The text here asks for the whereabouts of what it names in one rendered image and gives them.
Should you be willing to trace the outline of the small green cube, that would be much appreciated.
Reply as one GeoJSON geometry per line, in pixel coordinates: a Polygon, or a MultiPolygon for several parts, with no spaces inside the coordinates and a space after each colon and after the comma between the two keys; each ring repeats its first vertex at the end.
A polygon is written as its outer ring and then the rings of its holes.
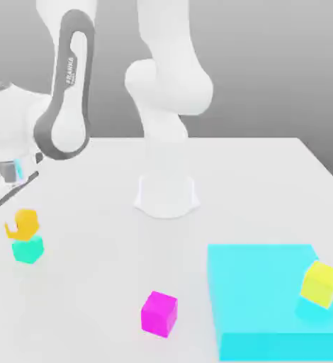
{"type": "Polygon", "coordinates": [[[16,261],[33,264],[44,253],[43,239],[34,235],[29,241],[15,241],[12,243],[13,256],[16,261]]]}

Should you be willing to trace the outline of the small magenta cube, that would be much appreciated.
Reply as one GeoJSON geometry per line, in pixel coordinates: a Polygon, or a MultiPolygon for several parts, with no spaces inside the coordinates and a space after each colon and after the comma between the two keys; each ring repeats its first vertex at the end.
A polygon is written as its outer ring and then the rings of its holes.
{"type": "Polygon", "coordinates": [[[167,338],[178,316],[178,299],[153,291],[141,309],[141,328],[167,338]]]}

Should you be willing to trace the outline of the small yellow cube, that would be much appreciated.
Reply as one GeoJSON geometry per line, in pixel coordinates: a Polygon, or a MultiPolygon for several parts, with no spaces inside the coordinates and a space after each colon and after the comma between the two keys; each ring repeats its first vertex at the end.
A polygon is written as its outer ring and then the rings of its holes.
{"type": "Polygon", "coordinates": [[[315,260],[305,273],[300,295],[329,309],[333,302],[333,267],[315,260]]]}

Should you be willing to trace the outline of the large cyan box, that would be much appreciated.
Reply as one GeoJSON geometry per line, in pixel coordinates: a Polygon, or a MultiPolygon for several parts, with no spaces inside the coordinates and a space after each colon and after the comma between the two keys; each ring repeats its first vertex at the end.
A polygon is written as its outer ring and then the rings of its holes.
{"type": "Polygon", "coordinates": [[[333,362],[333,303],[300,295],[311,245],[210,244],[207,274],[222,362],[333,362]]]}

